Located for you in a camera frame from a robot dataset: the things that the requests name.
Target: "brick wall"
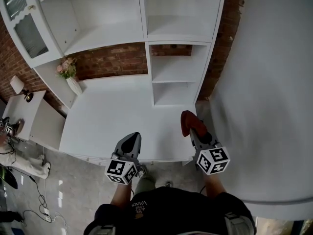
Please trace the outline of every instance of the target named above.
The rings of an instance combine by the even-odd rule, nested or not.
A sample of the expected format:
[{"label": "brick wall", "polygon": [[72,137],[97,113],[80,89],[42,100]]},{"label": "brick wall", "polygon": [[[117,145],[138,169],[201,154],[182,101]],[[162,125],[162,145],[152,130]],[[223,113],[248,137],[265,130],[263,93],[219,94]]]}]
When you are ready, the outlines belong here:
[{"label": "brick wall", "polygon": [[55,109],[59,108],[61,102],[25,62],[7,32],[0,15],[0,97],[6,102],[11,96],[16,95],[10,85],[10,80],[14,75],[25,83],[27,90],[32,92],[46,90],[45,100]]},{"label": "brick wall", "polygon": [[[190,56],[191,50],[192,46],[189,45],[155,45],[152,47],[152,55]],[[81,51],[70,57],[77,58],[79,80],[148,73],[144,43],[101,47]]]},{"label": "brick wall", "polygon": [[218,82],[235,38],[245,0],[225,0],[212,57],[198,100],[208,100]]}]

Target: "fiducial marker cube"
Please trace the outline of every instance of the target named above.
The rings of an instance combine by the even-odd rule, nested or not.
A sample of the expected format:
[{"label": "fiducial marker cube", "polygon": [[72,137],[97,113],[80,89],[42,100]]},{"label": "fiducial marker cube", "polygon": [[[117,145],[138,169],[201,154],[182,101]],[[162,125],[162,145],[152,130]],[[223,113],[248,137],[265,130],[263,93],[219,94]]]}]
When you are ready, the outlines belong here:
[{"label": "fiducial marker cube", "polygon": [[202,150],[199,154],[197,165],[206,175],[225,171],[230,162],[226,147]]},{"label": "fiducial marker cube", "polygon": [[105,174],[113,183],[128,185],[137,174],[137,168],[133,162],[111,159]]}]

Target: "cabinet door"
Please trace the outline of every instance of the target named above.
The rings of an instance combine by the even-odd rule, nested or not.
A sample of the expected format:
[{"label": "cabinet door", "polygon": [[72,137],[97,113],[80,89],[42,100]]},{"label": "cabinet door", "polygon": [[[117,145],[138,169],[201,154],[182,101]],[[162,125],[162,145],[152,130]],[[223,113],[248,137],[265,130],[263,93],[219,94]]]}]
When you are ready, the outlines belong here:
[{"label": "cabinet door", "polygon": [[38,0],[1,0],[3,21],[28,65],[38,65],[63,56]]}]

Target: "white shelving unit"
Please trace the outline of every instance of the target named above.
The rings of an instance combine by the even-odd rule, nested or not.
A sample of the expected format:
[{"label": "white shelving unit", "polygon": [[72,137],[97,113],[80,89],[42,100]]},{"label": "white shelving unit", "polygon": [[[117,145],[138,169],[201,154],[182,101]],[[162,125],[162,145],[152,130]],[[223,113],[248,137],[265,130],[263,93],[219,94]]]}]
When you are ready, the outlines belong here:
[{"label": "white shelving unit", "polygon": [[211,42],[221,0],[140,0],[148,41]]},{"label": "white shelving unit", "polygon": [[[154,106],[197,100],[224,0],[1,0],[8,31],[31,68],[68,108],[75,95],[56,78],[64,55],[145,42]],[[152,45],[192,45],[191,56],[152,56]]]}]

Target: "black t-shirt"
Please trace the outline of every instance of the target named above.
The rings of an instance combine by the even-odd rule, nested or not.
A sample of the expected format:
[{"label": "black t-shirt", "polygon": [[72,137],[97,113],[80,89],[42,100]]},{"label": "black t-shirt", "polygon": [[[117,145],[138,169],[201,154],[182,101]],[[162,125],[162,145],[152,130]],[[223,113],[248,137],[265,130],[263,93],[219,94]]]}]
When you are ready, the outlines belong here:
[{"label": "black t-shirt", "polygon": [[244,234],[254,234],[250,211],[241,200],[228,193],[210,200],[196,192],[160,187],[137,194],[123,211],[117,206],[101,205],[84,234],[97,234],[90,233],[95,227],[114,227],[117,235],[191,232],[227,235],[231,226],[237,225],[237,229],[238,224],[247,230]]}]

